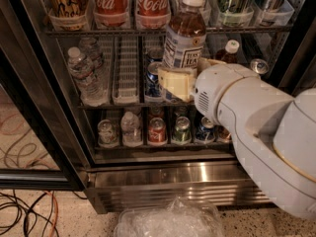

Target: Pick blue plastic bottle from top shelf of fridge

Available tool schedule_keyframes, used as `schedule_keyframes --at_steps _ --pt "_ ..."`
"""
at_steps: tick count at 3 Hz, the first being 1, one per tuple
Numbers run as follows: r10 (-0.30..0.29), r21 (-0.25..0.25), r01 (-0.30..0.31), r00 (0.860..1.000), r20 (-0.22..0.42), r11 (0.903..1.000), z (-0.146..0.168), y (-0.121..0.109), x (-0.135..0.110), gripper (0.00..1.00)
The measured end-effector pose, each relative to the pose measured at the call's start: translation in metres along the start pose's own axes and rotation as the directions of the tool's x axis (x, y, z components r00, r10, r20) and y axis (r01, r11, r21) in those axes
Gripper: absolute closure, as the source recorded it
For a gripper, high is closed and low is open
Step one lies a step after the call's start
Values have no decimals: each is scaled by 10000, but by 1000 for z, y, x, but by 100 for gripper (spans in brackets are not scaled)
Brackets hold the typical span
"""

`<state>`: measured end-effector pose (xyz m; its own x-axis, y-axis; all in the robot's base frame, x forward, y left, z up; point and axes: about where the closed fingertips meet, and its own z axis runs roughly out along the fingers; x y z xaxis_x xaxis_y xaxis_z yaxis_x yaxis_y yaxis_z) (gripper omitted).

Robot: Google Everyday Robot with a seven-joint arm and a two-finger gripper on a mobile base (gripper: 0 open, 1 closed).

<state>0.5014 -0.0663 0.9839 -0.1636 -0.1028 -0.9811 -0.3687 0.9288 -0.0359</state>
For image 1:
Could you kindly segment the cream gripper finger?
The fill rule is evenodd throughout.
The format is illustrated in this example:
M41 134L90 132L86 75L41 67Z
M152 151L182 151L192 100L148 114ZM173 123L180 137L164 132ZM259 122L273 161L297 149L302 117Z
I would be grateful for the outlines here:
M195 69L158 68L159 90L162 98L169 103L192 101L196 80Z
M198 60L197 72L201 73L203 70L209 68L210 66L214 66L214 65L217 65L217 64L224 64L224 61L201 57Z

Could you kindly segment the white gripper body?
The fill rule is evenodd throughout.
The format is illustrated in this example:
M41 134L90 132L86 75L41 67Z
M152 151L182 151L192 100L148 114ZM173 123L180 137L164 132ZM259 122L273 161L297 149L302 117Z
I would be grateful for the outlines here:
M237 81L259 75L240 64L216 64L204 69L195 84L195 106L197 110L219 124L217 109L225 92Z

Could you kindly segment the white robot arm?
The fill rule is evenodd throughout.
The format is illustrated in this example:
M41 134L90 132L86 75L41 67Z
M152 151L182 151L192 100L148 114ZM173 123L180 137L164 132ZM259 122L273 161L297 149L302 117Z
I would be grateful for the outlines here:
M158 82L231 133L238 161L270 201L316 219L315 88L292 97L240 64L208 61L192 71L161 66Z

